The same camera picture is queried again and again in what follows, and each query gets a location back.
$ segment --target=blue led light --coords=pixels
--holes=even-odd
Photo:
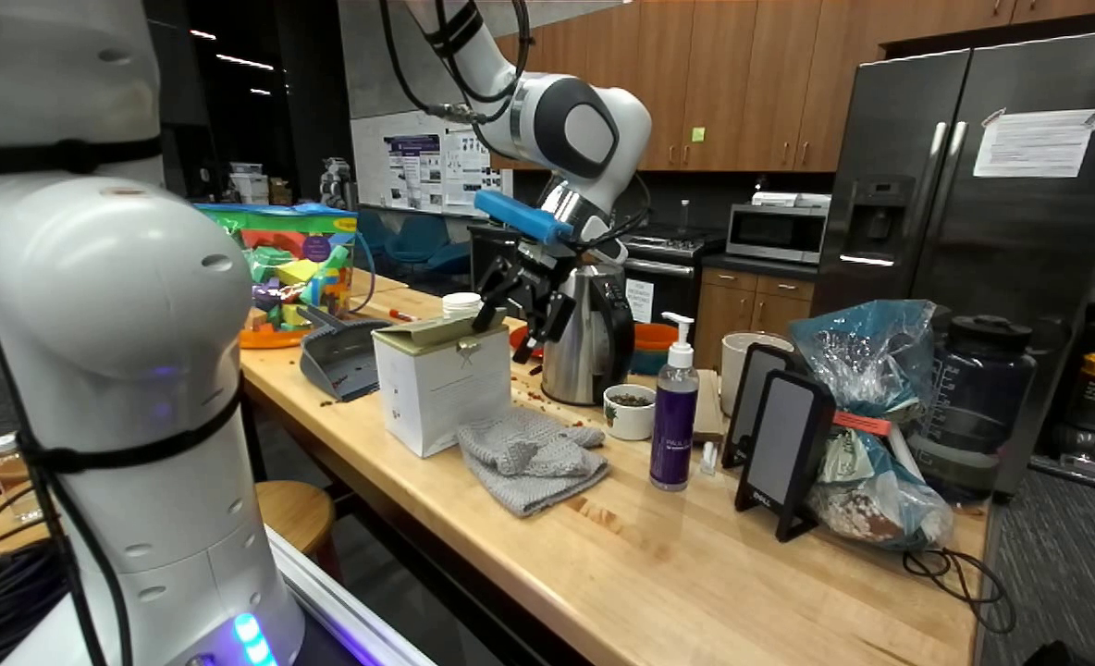
[[[268,647],[268,640],[260,632],[260,623],[251,612],[235,617],[235,636],[242,642],[249,663],[254,666],[277,666],[277,659]]]

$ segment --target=gray carpet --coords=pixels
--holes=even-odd
[[[0,383],[0,434],[12,426]],[[265,422],[258,429],[269,476],[326,482],[280,426]],[[982,664],[1018,665],[1051,640],[1064,640],[1095,661],[1095,491],[1029,472],[996,519],[1002,531],[995,566],[1021,623],[1008,636],[987,638]],[[336,524],[335,543],[348,589],[435,663],[497,663],[354,517]]]

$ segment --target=butcher block counter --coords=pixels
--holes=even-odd
[[[365,314],[391,309],[437,317],[440,300],[388,284]],[[298,348],[242,358],[249,392],[306,427],[320,443],[311,455],[369,480],[598,666],[971,663],[976,622],[965,604],[903,572],[898,553],[822,527],[780,544],[774,515],[734,510],[736,473],[693,464],[688,489],[665,493],[648,478],[649,443],[607,437],[599,452],[610,475],[519,519],[458,449],[422,460],[389,435],[378,395],[331,404],[301,375]],[[530,370],[510,368],[515,403],[602,425],[597,407],[546,400]],[[950,548],[982,556],[986,539],[982,514],[957,515]]]

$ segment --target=purple bottle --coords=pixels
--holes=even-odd
[[[667,366],[658,371],[654,438],[650,443],[650,482],[654,487],[675,492],[688,487],[700,376],[692,368],[694,353],[688,345],[688,328],[695,320],[675,312],[662,312],[662,317],[679,324],[679,341],[670,345]]]

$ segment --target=bulletin board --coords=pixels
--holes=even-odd
[[[470,126],[405,111],[349,122],[361,204],[403,211],[487,218],[480,190],[512,193],[510,170],[492,170]]]

